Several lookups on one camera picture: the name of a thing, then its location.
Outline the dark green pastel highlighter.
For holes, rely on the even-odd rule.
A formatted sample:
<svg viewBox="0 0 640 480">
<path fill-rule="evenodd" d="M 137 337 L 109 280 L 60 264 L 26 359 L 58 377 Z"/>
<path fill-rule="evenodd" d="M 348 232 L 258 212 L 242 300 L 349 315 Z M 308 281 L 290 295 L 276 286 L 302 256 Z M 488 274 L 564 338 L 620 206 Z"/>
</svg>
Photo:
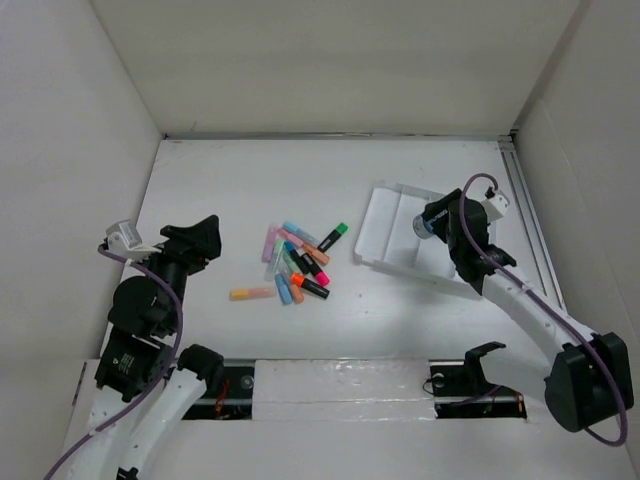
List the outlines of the dark green pastel highlighter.
<svg viewBox="0 0 640 480">
<path fill-rule="evenodd" d="M 283 265 L 284 265 L 284 269 L 286 270 L 286 275 L 288 277 L 291 277 L 294 273 L 298 273 L 299 272 L 299 269 L 298 269 L 297 265 L 295 264 L 295 262 L 291 259 L 291 257 L 287 253 L 283 254 L 282 262 L 283 262 Z"/>
</svg>

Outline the green black highlighter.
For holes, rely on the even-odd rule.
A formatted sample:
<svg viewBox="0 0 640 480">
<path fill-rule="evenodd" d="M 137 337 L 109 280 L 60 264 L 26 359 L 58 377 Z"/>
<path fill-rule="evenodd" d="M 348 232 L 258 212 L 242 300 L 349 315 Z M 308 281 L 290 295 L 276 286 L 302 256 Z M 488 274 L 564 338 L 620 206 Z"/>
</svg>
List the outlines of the green black highlighter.
<svg viewBox="0 0 640 480">
<path fill-rule="evenodd" d="M 321 252 L 326 252 L 347 232 L 347 230 L 348 225 L 340 223 L 325 237 L 322 242 L 319 243 L 317 249 Z"/>
</svg>

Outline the pink black highlighter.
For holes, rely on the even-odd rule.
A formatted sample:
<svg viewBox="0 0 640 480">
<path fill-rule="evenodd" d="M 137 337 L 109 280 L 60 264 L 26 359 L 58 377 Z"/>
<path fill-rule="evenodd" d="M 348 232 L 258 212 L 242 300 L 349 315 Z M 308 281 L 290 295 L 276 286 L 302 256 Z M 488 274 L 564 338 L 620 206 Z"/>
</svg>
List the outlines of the pink black highlighter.
<svg viewBox="0 0 640 480">
<path fill-rule="evenodd" d="M 330 283 L 330 279 L 327 274 L 308 253 L 301 255 L 300 259 L 304 265 L 305 271 L 308 272 L 319 285 L 327 286 Z"/>
</svg>

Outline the salmon orange pastel highlighter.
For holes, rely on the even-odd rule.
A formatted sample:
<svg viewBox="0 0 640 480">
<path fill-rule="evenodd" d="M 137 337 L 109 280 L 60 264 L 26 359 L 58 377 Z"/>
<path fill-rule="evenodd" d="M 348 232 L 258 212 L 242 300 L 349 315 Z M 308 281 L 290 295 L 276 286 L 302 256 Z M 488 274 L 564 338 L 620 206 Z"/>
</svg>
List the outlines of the salmon orange pastel highlighter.
<svg viewBox="0 0 640 480">
<path fill-rule="evenodd" d="M 318 248 L 308 243 L 304 243 L 302 248 L 319 264 L 326 266 L 330 262 L 329 256 L 321 252 Z"/>
</svg>

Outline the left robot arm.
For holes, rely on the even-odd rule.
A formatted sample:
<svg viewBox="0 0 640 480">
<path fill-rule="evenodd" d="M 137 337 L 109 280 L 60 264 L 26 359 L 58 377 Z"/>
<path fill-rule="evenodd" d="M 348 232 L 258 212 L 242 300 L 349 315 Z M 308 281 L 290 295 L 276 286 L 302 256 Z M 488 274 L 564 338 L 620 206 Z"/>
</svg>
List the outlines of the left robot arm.
<svg viewBox="0 0 640 480">
<path fill-rule="evenodd" d="M 98 248 L 137 273 L 113 294 L 88 431 L 72 450 L 70 479 L 148 478 L 187 411 L 222 387 L 222 355 L 180 346 L 187 280 L 220 256 L 219 219 L 167 225 L 160 234 L 163 242 L 148 245 L 133 223 L 120 221 Z"/>
</svg>

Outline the blue black highlighter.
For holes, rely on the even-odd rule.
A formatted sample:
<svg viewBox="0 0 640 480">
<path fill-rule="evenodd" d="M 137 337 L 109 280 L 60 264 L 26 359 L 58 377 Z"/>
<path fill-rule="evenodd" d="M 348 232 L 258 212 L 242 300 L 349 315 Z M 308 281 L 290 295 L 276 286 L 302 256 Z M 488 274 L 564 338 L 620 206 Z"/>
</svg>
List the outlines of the blue black highlighter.
<svg viewBox="0 0 640 480">
<path fill-rule="evenodd" d="M 298 270 L 303 275 L 308 275 L 310 273 L 307 263 L 303 260 L 297 249 L 290 241 L 285 241 L 283 243 L 283 249 L 287 257 L 297 266 Z"/>
</svg>

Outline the orange black highlighter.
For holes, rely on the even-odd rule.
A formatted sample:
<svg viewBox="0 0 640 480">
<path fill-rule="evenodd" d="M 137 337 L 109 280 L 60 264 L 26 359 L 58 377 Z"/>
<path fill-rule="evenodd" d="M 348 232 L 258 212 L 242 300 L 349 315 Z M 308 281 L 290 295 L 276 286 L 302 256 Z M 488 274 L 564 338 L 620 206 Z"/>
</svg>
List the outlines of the orange black highlighter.
<svg viewBox="0 0 640 480">
<path fill-rule="evenodd" d="M 319 297 L 322 299 L 327 299 L 330 295 L 330 292 L 317 284 L 314 281 L 307 279 L 305 276 L 299 273 L 292 273 L 290 276 L 290 281 L 293 285 L 298 286 L 299 288 Z"/>
</svg>

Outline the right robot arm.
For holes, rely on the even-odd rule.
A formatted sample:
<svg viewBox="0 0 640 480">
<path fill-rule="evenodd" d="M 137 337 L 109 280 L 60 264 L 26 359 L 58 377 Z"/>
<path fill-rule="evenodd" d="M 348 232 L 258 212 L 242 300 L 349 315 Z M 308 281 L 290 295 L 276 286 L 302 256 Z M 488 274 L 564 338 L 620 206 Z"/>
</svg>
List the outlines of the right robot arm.
<svg viewBox="0 0 640 480">
<path fill-rule="evenodd" d="M 482 202 L 456 189 L 428 203 L 413 221 L 421 238 L 435 236 L 448 247 L 460 278 L 506 313 L 538 346 L 548 372 L 526 389 L 546 404 L 569 432 L 618 417 L 621 445 L 627 412 L 634 405 L 628 349 L 615 333 L 598 334 L 552 305 L 525 279 L 516 260 L 489 240 L 489 225 L 505 214 L 502 193 L 491 187 Z"/>
</svg>

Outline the yellow pink pastel highlighter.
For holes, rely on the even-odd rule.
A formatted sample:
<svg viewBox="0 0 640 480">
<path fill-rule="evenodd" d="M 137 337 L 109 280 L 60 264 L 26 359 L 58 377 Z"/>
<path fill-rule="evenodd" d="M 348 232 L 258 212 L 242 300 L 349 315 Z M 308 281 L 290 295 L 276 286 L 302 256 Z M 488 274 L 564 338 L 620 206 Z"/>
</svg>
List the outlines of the yellow pink pastel highlighter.
<svg viewBox="0 0 640 480">
<path fill-rule="evenodd" d="M 273 287 L 256 287 L 245 289 L 234 289 L 229 293 L 230 301 L 246 301 L 272 298 L 276 295 Z"/>
</svg>

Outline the light blue pastel highlighter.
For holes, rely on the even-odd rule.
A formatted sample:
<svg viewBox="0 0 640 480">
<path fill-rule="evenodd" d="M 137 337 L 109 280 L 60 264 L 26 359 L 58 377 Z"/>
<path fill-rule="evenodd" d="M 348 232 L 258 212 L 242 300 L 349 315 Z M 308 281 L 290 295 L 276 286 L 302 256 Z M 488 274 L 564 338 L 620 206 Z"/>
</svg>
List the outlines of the light blue pastel highlighter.
<svg viewBox="0 0 640 480">
<path fill-rule="evenodd" d="M 309 234 L 304 229 L 300 228 L 294 223 L 285 221 L 283 223 L 283 228 L 285 231 L 300 238 L 305 243 L 312 244 L 312 245 L 316 245 L 318 243 L 318 240 L 314 236 L 312 236 L 311 234 Z"/>
</svg>

